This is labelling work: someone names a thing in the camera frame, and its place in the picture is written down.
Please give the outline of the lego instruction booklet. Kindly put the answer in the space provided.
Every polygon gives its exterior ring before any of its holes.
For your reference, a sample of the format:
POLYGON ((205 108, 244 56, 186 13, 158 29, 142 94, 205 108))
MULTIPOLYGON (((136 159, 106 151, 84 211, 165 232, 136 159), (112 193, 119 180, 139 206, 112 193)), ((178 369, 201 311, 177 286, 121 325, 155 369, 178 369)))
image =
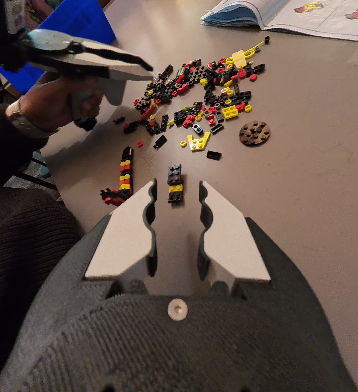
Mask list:
POLYGON ((201 24, 358 42, 358 0, 226 0, 202 16, 201 24))

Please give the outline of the long striped lego assembly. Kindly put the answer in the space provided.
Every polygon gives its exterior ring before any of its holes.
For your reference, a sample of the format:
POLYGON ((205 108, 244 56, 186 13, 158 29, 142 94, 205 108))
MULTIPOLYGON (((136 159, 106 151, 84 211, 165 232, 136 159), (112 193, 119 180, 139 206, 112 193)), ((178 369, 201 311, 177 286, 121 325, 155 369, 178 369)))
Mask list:
POLYGON ((118 190, 107 188, 100 191, 105 204, 117 207, 133 195, 133 157, 133 148, 127 146, 122 153, 118 190))

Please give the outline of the person's left forearm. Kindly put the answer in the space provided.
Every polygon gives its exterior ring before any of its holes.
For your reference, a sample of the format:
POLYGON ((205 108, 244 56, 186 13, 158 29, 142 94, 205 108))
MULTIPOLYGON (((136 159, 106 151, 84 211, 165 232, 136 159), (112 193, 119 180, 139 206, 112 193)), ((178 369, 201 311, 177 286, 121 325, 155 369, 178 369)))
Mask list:
POLYGON ((48 137, 29 138, 15 128, 5 115, 7 104, 0 104, 0 187, 20 168, 29 164, 34 151, 43 148, 48 137))

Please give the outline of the blue plastic bin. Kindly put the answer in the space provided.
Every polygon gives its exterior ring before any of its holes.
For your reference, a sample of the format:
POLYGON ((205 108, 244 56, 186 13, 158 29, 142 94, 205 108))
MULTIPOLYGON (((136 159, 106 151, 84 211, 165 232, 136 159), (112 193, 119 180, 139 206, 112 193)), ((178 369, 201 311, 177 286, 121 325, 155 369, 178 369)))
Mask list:
MULTIPOLYGON (((43 1, 26 1, 25 23, 29 30, 49 29, 105 44, 116 39, 103 8, 96 0, 62 1, 45 20, 43 16, 48 12, 38 10, 42 5, 43 1)), ((11 72, 0 66, 0 74, 20 94, 24 94, 42 76, 43 70, 27 64, 18 72, 11 72)))

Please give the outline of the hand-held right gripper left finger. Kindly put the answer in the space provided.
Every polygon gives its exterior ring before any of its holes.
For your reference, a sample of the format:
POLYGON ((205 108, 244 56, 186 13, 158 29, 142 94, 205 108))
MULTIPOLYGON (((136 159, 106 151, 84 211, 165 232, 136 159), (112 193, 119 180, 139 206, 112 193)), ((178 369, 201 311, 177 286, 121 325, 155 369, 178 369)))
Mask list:
POLYGON ((149 181, 111 214, 84 277, 89 281, 144 281, 157 271, 157 180, 149 181))

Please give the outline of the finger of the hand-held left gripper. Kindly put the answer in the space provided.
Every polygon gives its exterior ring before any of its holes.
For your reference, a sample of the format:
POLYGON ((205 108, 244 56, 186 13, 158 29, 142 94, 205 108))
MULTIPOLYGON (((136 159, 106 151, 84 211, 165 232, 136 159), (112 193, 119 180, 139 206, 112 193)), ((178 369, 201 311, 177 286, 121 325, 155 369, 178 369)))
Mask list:
POLYGON ((146 71, 153 71, 153 67, 141 57, 119 50, 116 47, 92 41, 74 42, 74 52, 86 53, 108 61, 121 61, 130 65, 139 65, 146 71))
POLYGON ((45 71, 56 71, 66 77, 97 77, 98 88, 111 105, 123 101, 126 82, 153 79, 153 67, 149 64, 109 60, 97 55, 43 55, 30 63, 45 71))

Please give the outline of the silver wristwatch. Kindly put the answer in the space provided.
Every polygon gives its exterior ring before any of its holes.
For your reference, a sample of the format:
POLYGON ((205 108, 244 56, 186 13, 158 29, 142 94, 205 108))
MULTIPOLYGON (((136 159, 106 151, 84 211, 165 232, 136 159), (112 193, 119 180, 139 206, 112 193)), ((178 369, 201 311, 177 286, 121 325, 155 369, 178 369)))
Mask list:
POLYGON ((21 98, 11 103, 5 110, 7 120, 26 138, 45 139, 59 132, 55 130, 43 130, 33 124, 25 115, 21 113, 21 98))

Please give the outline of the pile of lego pieces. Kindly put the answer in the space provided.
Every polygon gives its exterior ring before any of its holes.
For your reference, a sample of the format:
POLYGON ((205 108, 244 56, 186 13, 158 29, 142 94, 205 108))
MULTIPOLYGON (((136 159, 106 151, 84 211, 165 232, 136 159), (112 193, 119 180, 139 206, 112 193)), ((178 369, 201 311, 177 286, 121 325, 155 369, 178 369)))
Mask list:
POLYGON ((238 57, 221 58, 207 65, 202 60, 183 63, 174 78, 173 66, 168 65, 163 72, 150 82, 141 98, 134 100, 136 110, 141 114, 138 120, 126 122, 125 117, 118 117, 114 125, 123 124, 123 133, 128 135, 143 126, 150 135, 165 132, 168 127, 192 127, 199 135, 203 130, 198 126, 203 118, 210 126, 211 133, 217 132, 217 126, 222 122, 237 118, 241 112, 250 112, 252 106, 251 91, 241 91, 240 81, 248 79, 254 82, 258 75, 265 71, 265 64, 253 65, 247 62, 239 65, 238 57), (200 85, 204 96, 200 101, 185 106, 174 112, 170 119, 168 114, 156 120, 156 113, 160 106, 172 103, 173 98, 187 94, 196 85, 200 85))

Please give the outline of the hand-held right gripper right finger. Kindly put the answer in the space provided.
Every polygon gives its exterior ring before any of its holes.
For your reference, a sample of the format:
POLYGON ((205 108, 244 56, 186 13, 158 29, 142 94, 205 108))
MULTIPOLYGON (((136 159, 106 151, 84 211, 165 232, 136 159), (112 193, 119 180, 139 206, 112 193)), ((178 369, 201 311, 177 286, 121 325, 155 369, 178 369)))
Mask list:
POLYGON ((209 183, 199 183, 200 220, 197 271, 210 285, 224 282, 228 291, 239 283, 269 284, 271 277, 243 213, 209 183))

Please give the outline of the black round lego plate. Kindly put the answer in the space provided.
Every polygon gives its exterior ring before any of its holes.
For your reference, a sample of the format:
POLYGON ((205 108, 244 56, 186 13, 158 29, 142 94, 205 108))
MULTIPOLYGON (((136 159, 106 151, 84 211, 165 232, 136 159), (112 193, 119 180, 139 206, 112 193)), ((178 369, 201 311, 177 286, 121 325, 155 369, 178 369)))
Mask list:
POLYGON ((239 131, 240 142, 248 147, 264 144, 270 135, 270 126, 264 121, 258 120, 246 123, 239 131))

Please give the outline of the yellow wedge lego plate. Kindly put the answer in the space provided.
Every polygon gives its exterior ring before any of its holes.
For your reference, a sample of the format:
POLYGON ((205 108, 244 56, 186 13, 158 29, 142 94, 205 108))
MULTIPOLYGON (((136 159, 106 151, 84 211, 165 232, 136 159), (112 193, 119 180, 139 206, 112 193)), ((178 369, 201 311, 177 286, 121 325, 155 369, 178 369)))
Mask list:
POLYGON ((201 138, 194 139, 192 135, 187 135, 188 145, 192 152, 205 150, 210 139, 211 132, 206 132, 201 138))

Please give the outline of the person's left hand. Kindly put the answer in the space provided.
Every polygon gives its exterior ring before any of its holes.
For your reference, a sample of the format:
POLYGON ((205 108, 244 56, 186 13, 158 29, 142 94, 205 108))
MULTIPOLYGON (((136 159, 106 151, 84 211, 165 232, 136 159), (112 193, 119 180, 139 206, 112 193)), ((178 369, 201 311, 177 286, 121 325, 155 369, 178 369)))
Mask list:
POLYGON ((46 72, 20 98, 20 114, 40 130, 56 130, 73 122, 72 95, 88 89, 92 95, 82 102, 80 112, 82 117, 93 118, 98 115, 103 99, 97 78, 67 78, 46 72))

